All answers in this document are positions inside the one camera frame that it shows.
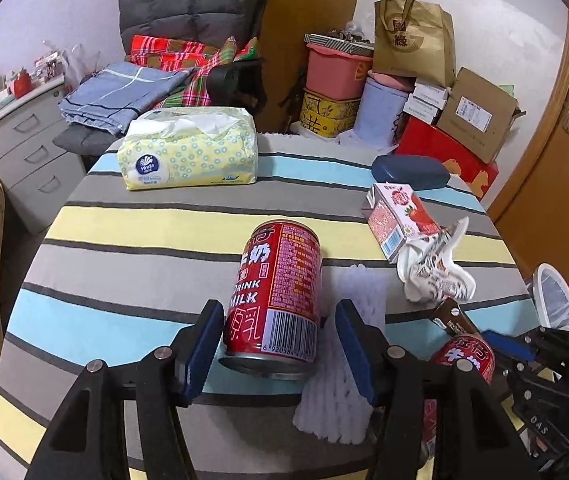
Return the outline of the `brown cardboard box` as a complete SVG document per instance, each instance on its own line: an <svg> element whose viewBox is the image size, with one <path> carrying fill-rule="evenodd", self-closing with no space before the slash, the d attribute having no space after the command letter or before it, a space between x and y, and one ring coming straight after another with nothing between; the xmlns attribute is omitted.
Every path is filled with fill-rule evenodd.
<svg viewBox="0 0 569 480"><path fill-rule="evenodd" d="M523 115L525 111L513 96L463 67L437 128L489 164L497 157L513 123Z"/></svg>

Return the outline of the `strawberry milk carton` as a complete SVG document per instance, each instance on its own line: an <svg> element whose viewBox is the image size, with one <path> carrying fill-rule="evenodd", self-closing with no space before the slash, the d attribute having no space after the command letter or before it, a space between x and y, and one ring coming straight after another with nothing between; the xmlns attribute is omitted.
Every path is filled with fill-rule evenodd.
<svg viewBox="0 0 569 480"><path fill-rule="evenodd" d="M375 183L367 192L363 215L382 254L393 262L415 240L431 240L441 232L408 184Z"/></svg>

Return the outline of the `brown snack wrapper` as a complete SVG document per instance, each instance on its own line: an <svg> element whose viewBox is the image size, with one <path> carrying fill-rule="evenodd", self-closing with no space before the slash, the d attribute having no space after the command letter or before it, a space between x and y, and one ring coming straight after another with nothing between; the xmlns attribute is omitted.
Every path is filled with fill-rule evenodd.
<svg viewBox="0 0 569 480"><path fill-rule="evenodd" d="M473 324L466 312L460 308L460 305L453 298L444 299L432 312L430 321L452 337L458 335L481 336L478 327Z"/></svg>

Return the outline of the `red milk can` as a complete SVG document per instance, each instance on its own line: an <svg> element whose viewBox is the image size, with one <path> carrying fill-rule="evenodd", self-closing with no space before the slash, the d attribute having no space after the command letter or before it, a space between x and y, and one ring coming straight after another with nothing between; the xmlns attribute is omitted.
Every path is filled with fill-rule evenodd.
<svg viewBox="0 0 569 480"><path fill-rule="evenodd" d="M460 334L449 339L444 346L434 353L432 363L454 365L464 359L471 363L490 384L495 370L495 356L491 347L478 335ZM429 460L435 453L437 440L437 401L426 400L423 413L422 448Z"/></svg>
<svg viewBox="0 0 569 480"><path fill-rule="evenodd" d="M304 224L257 226L241 255L220 364L258 377L300 380L313 370L321 310L321 243Z"/></svg>

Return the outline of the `brown paper bag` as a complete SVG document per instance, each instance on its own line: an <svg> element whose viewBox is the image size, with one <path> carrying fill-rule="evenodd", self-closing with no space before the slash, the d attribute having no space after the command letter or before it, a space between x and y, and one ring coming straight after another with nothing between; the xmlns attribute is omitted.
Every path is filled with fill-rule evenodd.
<svg viewBox="0 0 569 480"><path fill-rule="evenodd" d="M452 15L436 3L376 1L373 70L452 87L456 80Z"/></svg>

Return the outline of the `grey padded cushion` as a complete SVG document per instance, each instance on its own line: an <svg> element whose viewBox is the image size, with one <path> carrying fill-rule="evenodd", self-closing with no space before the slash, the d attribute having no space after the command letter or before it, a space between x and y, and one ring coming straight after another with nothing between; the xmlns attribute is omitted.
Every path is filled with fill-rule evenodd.
<svg viewBox="0 0 569 480"><path fill-rule="evenodd" d="M240 47L260 35L268 0L118 0L124 51L136 35L192 40L222 47L234 37Z"/></svg>

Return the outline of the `red gift box gold character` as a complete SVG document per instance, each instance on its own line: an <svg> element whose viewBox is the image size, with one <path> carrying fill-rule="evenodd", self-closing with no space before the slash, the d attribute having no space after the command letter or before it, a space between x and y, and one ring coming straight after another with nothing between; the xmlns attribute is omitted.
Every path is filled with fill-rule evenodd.
<svg viewBox="0 0 569 480"><path fill-rule="evenodd" d="M439 160L451 174L466 182L482 198L498 176L495 162L483 162L439 128L409 117L395 150L399 155L428 156Z"/></svg>

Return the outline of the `white foam fruit net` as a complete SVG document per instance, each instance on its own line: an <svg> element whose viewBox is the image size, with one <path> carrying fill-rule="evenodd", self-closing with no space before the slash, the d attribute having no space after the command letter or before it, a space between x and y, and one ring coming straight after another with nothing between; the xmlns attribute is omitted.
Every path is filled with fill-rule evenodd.
<svg viewBox="0 0 569 480"><path fill-rule="evenodd" d="M335 306L350 299L363 321L385 327L388 282L361 264L323 274L321 305L327 315L319 332L315 370L293 415L298 430L330 443L365 441L373 408L358 392L335 328Z"/></svg>

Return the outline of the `yellow printed box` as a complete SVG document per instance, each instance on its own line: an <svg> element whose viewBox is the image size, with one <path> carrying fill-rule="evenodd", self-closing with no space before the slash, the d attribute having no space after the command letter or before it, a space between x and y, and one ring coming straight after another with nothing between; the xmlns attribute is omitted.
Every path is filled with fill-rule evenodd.
<svg viewBox="0 0 569 480"><path fill-rule="evenodd" d="M360 99L332 100L320 93L304 90L300 114L301 126L317 136L335 138L353 128Z"/></svg>

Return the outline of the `folded blue cloth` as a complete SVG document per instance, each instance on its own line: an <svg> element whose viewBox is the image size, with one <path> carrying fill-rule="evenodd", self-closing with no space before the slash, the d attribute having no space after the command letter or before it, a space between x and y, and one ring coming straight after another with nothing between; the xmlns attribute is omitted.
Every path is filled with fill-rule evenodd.
<svg viewBox="0 0 569 480"><path fill-rule="evenodd" d="M156 68L118 62L82 82L60 103L70 124L124 136L129 124L170 92L188 84L192 68L164 72Z"/></svg>

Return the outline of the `black bag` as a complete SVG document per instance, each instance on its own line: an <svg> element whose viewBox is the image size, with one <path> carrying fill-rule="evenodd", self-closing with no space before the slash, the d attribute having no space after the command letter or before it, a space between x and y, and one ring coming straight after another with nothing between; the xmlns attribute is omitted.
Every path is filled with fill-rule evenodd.
<svg viewBox="0 0 569 480"><path fill-rule="evenodd" d="M206 77L212 106L242 107L253 117L264 109L267 94L263 81L263 58L219 65Z"/></svg>

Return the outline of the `yellow tissue pack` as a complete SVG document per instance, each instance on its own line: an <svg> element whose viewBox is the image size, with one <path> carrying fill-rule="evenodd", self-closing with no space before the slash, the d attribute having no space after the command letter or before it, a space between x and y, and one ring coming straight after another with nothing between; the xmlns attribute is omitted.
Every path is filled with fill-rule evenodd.
<svg viewBox="0 0 569 480"><path fill-rule="evenodd" d="M258 169L254 120L240 107L149 110L116 154L129 191L252 184Z"/></svg>

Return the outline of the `grey drawer cabinet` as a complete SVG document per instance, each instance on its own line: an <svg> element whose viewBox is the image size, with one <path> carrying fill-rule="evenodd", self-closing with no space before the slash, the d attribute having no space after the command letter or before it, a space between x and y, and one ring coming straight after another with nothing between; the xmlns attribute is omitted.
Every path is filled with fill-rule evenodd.
<svg viewBox="0 0 569 480"><path fill-rule="evenodd" d="M0 181L33 234L49 228L86 174L78 155L53 143L68 126L59 110L64 96L57 76L0 110Z"/></svg>

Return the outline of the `red plaid cloth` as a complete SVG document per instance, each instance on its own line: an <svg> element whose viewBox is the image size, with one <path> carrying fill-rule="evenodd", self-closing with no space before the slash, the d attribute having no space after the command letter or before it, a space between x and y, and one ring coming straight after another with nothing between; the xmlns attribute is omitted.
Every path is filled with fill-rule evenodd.
<svg viewBox="0 0 569 480"><path fill-rule="evenodd" d="M258 52L260 43L257 37L246 44L238 44L234 37L228 37L222 47L216 48L193 40L135 35L126 60L164 72L193 69L189 84L170 92L158 107L209 106L212 99L206 84L211 71L234 62L254 60Z"/></svg>

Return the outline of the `patterned white crumpled wrapper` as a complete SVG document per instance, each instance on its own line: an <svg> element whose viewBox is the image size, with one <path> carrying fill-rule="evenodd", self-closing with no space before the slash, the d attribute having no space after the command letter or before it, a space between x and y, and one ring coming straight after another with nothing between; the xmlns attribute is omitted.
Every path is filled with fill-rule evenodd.
<svg viewBox="0 0 569 480"><path fill-rule="evenodd" d="M467 233L469 218L440 233L410 240L399 251L396 270L408 301L439 304L447 298L468 301L475 296L473 276L454 261L454 249Z"/></svg>

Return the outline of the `stacked white small boxes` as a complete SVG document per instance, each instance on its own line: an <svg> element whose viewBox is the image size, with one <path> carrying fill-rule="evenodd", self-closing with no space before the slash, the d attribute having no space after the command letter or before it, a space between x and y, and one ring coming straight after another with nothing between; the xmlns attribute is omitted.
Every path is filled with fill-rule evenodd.
<svg viewBox="0 0 569 480"><path fill-rule="evenodd" d="M403 106L403 112L428 125L434 125L449 99L449 88L417 79L414 90Z"/></svg>

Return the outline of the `navy glasses case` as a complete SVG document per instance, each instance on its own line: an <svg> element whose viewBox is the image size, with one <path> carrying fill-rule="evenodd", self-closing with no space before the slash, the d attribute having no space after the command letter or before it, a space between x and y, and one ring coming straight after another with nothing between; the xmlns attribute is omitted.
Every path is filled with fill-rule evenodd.
<svg viewBox="0 0 569 480"><path fill-rule="evenodd" d="M441 162L421 155L379 155L371 173L378 183L408 184L415 191L445 188L451 178Z"/></svg>

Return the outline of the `striped table cloth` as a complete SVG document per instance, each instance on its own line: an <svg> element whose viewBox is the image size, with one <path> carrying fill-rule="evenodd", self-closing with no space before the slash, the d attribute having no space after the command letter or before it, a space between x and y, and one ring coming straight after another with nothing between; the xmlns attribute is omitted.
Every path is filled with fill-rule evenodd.
<svg viewBox="0 0 569 480"><path fill-rule="evenodd" d="M127 191L117 145L94 164L54 219L16 297L0 356L2 478L24 479L53 414L89 361L137 362L196 321L207 300L239 306L255 328L268 252L246 250L254 229L288 219L313 230L323 252L321 316L347 292L387 292L385 335L429 359L446 339L412 304L363 216L376 152L262 134L249 185ZM470 318L520 335L539 325L513 256L459 179L401 198L411 218L469 219L454 260L477 283ZM252 377L214 361L196 403L181 410L201 479L364 479L371 445L339 444L292 424L301 382Z"/></svg>

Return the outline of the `wooden wardrobe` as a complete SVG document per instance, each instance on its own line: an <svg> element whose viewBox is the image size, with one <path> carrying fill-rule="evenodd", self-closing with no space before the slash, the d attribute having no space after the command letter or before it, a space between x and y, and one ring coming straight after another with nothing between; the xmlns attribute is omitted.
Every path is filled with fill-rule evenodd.
<svg viewBox="0 0 569 480"><path fill-rule="evenodd" d="M306 66L304 35L340 28L353 18L357 0L268 0L260 31L267 104L256 118L262 131L282 131L288 116L279 103Z"/></svg>

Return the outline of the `lilac cylindrical container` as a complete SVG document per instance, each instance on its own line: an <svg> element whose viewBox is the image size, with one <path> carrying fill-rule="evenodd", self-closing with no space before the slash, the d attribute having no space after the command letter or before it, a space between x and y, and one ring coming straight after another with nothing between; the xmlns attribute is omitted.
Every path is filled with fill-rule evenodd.
<svg viewBox="0 0 569 480"><path fill-rule="evenodd" d="M413 89L411 80L370 70L353 128L355 136L375 148L395 148L404 123L404 105Z"/></svg>

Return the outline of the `white round trash bin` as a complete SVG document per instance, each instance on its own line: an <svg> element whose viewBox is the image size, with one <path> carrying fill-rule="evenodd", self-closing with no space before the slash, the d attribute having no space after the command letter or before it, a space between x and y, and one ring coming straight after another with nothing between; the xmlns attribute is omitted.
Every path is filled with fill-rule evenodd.
<svg viewBox="0 0 569 480"><path fill-rule="evenodd" d="M569 330L569 285L559 271L541 263L532 275L530 288L541 325Z"/></svg>

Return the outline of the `pink plastic bin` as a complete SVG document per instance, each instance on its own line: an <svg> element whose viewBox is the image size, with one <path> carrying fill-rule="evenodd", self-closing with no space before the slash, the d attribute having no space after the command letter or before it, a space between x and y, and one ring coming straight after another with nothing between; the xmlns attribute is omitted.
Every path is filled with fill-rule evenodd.
<svg viewBox="0 0 569 480"><path fill-rule="evenodd" d="M319 34L307 34L304 41L309 49L305 88L333 101L359 99L373 65L373 46Z"/></svg>

